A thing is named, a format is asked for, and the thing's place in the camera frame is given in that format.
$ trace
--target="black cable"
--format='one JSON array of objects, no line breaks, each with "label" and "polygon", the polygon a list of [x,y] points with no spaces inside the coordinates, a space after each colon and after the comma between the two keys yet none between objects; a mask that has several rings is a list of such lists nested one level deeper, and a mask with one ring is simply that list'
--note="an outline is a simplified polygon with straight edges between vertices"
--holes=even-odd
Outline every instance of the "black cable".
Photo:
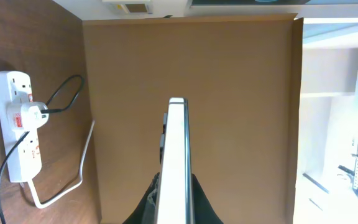
[{"label": "black cable", "polygon": [[[80,93],[80,91],[82,90],[82,88],[84,87],[84,83],[85,83],[85,79],[81,76],[81,75],[72,75],[70,77],[68,77],[60,86],[59,88],[57,88],[57,90],[52,94],[52,96],[49,98],[49,100],[46,102],[46,105],[48,105],[57,95],[57,93],[62,89],[62,87],[64,85],[66,85],[68,83],[68,81],[70,81],[73,78],[80,78],[81,79],[81,84],[80,87],[78,87],[77,92],[74,94],[73,98],[71,99],[70,103],[62,109],[48,109],[48,110],[41,110],[41,113],[59,113],[59,112],[63,112],[65,110],[67,110],[68,108],[71,107],[71,105],[74,103],[75,99],[77,98],[78,94]],[[12,149],[8,152],[8,154],[6,155],[4,162],[2,162],[1,168],[0,168],[0,189],[1,189],[1,179],[2,179],[2,173],[4,172],[5,166],[7,164],[7,160],[9,159],[9,157],[11,156],[11,154],[14,152],[15,148],[18,147],[18,145],[24,140],[24,138],[29,134],[28,131],[26,131],[23,136],[16,142],[16,144],[12,147]],[[1,196],[0,196],[0,217],[1,217],[1,222],[2,224],[6,224],[5,221],[5,217],[4,217],[4,212],[2,210],[2,206],[1,206]]]},{"label": "black cable", "polygon": [[45,103],[48,106],[48,104],[55,98],[55,96],[62,89],[62,87],[64,85],[66,85],[68,83],[68,81],[70,81],[73,78],[80,78],[81,79],[81,84],[80,84],[80,87],[78,87],[77,92],[74,94],[73,98],[71,99],[70,103],[65,108],[41,110],[41,113],[49,113],[49,114],[51,114],[51,113],[59,113],[59,112],[65,111],[65,110],[67,110],[68,108],[71,107],[71,105],[74,103],[75,99],[77,98],[78,94],[80,93],[80,91],[82,90],[82,88],[84,87],[84,84],[85,84],[85,79],[81,75],[72,75],[72,76],[68,77],[59,86],[59,88],[57,88],[57,90],[52,94],[52,96],[49,98],[49,100]]},{"label": "black cable", "polygon": [[[1,188],[1,179],[2,179],[2,173],[4,172],[5,166],[7,164],[7,160],[9,159],[9,157],[11,156],[12,152],[14,152],[15,148],[18,147],[18,145],[24,140],[24,138],[29,134],[29,131],[26,131],[22,137],[16,142],[16,144],[12,147],[12,149],[8,152],[8,154],[6,155],[4,162],[2,162],[1,168],[0,168],[0,188]],[[5,217],[4,217],[4,212],[2,211],[2,206],[1,206],[1,196],[0,196],[0,217],[1,217],[1,222],[2,224],[6,224],[5,221]]]}]

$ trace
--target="brown board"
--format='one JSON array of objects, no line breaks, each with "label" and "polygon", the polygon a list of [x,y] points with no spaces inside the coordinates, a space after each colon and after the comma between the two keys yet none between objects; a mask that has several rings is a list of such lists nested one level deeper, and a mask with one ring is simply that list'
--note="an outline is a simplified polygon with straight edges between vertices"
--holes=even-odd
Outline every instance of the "brown board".
[{"label": "brown board", "polygon": [[159,172],[170,97],[188,99],[191,160],[225,223],[291,223],[303,20],[295,15],[84,24],[102,222]]}]

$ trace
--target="red label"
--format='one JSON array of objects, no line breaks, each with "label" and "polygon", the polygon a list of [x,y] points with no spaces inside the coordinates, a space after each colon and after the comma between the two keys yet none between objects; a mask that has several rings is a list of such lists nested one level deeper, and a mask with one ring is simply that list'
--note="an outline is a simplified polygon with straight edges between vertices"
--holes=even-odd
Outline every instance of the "red label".
[{"label": "red label", "polygon": [[14,115],[14,121],[15,121],[15,124],[16,124],[16,126],[18,127],[18,128],[23,128],[23,125],[22,125],[22,118],[21,118],[21,116],[20,116],[20,114],[19,113],[16,113],[15,115]]}]

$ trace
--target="white cable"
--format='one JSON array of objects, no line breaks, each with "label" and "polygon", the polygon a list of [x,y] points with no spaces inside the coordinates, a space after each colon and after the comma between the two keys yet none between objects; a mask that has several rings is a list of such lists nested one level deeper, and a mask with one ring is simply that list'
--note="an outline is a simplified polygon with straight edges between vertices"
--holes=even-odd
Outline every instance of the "white cable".
[{"label": "white cable", "polygon": [[35,206],[37,208],[46,208],[49,205],[51,205],[52,203],[56,202],[58,199],[60,199],[61,197],[63,197],[65,194],[67,194],[68,192],[76,189],[78,186],[80,186],[82,184],[82,167],[84,165],[84,160],[85,160],[85,154],[86,154],[86,150],[88,149],[88,144],[90,142],[91,139],[91,135],[92,135],[92,131],[93,131],[93,126],[94,126],[94,121],[92,121],[92,125],[91,125],[91,129],[89,131],[88,134],[88,138],[86,139],[86,143],[85,143],[85,147],[84,147],[84,151],[82,153],[82,158],[81,158],[81,162],[80,162],[80,169],[78,170],[78,176],[80,177],[80,181],[73,185],[72,187],[70,187],[69,189],[66,189],[65,191],[63,191],[62,193],[54,196],[53,198],[47,200],[45,203],[41,203],[38,195],[37,195],[37,191],[35,190],[35,186],[32,180],[29,180],[27,183],[29,184],[29,188],[31,191],[31,195],[32,198],[34,200]]}]

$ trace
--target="white power strip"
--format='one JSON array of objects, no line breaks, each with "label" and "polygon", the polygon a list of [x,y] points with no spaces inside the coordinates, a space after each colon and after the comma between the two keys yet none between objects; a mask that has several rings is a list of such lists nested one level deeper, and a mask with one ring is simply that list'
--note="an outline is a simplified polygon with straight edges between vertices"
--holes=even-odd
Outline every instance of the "white power strip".
[{"label": "white power strip", "polygon": [[[7,107],[26,102],[32,102],[30,77],[23,72],[0,72],[0,120],[6,154],[24,134],[24,131],[13,131],[9,126]],[[13,122],[21,125],[21,117],[15,117]],[[9,179],[15,183],[28,182],[40,172],[42,162],[36,129],[11,154],[7,166]]]}]

